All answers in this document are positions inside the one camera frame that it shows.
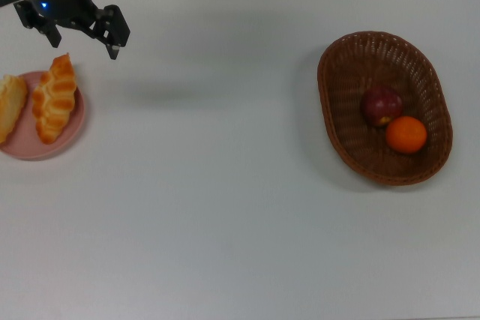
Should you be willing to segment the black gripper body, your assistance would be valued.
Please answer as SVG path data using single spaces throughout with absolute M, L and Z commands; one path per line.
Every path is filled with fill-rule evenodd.
M 26 0 L 22 9 L 32 13 L 35 22 L 81 25 L 90 28 L 97 19 L 97 6 L 92 0 Z

